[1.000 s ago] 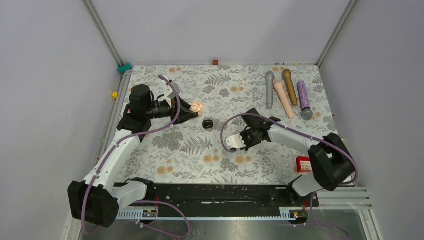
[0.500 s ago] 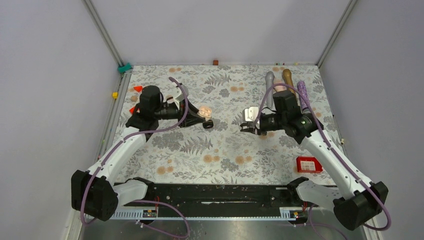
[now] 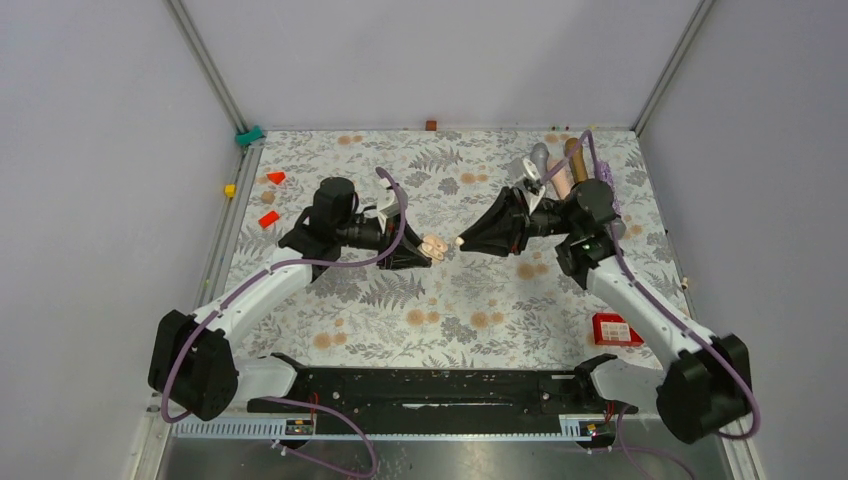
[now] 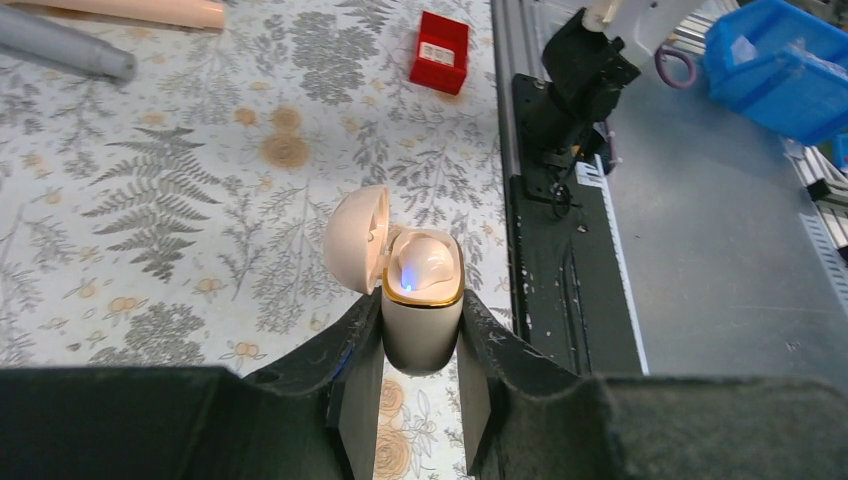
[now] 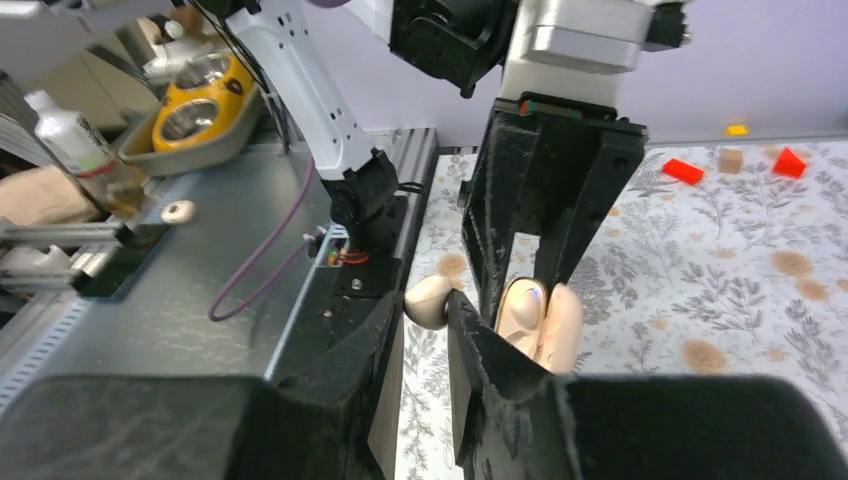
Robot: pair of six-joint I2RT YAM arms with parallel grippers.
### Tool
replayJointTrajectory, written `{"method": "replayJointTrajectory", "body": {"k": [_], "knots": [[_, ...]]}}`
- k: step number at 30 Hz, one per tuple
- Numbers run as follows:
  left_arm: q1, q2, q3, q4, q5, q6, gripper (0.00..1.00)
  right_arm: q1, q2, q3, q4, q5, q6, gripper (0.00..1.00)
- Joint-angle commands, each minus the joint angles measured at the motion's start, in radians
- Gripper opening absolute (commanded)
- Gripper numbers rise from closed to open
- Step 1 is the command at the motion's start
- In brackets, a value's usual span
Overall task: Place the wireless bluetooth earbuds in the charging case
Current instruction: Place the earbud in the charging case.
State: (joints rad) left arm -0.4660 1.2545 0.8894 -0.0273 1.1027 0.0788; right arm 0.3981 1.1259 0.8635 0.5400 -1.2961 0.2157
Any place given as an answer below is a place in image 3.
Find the pink earbud charging case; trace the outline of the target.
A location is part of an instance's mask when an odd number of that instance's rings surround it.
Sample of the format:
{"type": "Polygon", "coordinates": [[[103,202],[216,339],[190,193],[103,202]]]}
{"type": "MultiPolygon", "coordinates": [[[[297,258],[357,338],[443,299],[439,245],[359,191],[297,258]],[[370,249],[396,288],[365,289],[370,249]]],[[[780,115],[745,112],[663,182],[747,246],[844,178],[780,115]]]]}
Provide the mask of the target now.
{"type": "Polygon", "coordinates": [[[434,263],[442,262],[448,252],[449,245],[440,237],[428,234],[422,238],[419,250],[434,263]]]}

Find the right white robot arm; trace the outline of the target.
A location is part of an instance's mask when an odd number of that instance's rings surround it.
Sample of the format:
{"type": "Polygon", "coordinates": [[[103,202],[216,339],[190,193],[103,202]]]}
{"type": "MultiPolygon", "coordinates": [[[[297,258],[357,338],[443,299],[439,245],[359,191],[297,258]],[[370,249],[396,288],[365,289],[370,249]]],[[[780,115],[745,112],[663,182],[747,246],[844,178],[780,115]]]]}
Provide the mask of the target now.
{"type": "Polygon", "coordinates": [[[501,189],[493,205],[456,239],[463,252],[507,257],[533,237],[563,236],[555,248],[562,272],[605,302],[642,338],[661,367],[643,368],[610,357],[586,363],[573,386],[575,402],[597,412],[610,401],[660,416],[678,440],[692,444],[750,417],[749,438],[761,412],[753,395],[747,346],[684,317],[640,279],[610,226],[618,215],[608,184],[578,183],[562,200],[534,199],[519,187],[501,189]]]}

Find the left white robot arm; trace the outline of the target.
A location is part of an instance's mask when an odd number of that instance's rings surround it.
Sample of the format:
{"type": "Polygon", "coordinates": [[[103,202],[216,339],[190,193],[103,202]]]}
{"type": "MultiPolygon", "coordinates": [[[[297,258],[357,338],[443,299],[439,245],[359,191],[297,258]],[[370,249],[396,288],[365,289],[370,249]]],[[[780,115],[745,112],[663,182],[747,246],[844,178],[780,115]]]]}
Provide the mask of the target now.
{"type": "Polygon", "coordinates": [[[371,258],[352,262],[354,268],[429,268],[443,260],[447,243],[416,234],[406,193],[388,172],[377,173],[385,190],[382,201],[360,207],[352,181],[322,180],[292,229],[246,279],[191,313],[172,310],[162,317],[148,384],[161,396],[165,422],[190,415],[208,421],[235,399],[272,396],[285,410],[304,407],[311,387],[293,368],[270,360],[237,363],[233,349],[285,299],[325,271],[345,267],[343,249],[372,252],[371,258]]]}

